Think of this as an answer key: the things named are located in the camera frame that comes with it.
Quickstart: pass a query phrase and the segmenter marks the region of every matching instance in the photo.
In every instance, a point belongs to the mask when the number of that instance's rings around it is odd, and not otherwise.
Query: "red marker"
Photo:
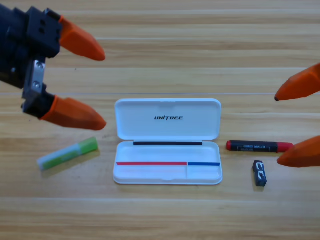
[[[226,149],[229,151],[241,152],[264,152],[264,153],[284,153],[294,145],[289,142],[276,141],[237,141],[226,142]]]

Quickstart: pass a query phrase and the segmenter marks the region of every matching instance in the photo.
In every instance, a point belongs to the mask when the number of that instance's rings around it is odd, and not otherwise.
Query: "green cap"
[[[87,154],[98,149],[98,142],[95,137],[81,141],[78,144],[82,154]]]

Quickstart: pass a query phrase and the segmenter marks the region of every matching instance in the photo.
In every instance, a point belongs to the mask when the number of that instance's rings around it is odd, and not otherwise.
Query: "table surface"
[[[49,7],[92,33],[107,59],[62,49],[47,61],[50,93],[93,106],[101,131],[65,129],[22,114],[1,83],[2,240],[318,240],[318,167],[276,153],[228,152],[227,140],[294,144],[318,135],[320,95],[275,102],[290,76],[320,62],[319,0],[2,0]],[[223,181],[216,186],[119,185],[114,104],[122,98],[215,98],[222,104]],[[36,160],[96,136],[99,152],[47,172]],[[254,160],[267,184],[253,183]]]

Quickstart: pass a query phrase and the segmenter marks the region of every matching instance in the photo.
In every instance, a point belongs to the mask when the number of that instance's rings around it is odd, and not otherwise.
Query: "box lid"
[[[134,141],[214,140],[221,103],[213,98],[136,98],[115,104],[118,136]]]

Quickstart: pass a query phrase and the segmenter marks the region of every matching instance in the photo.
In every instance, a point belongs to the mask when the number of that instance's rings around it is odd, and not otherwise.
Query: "black line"
[[[201,146],[201,141],[134,141],[133,145],[196,145]]]

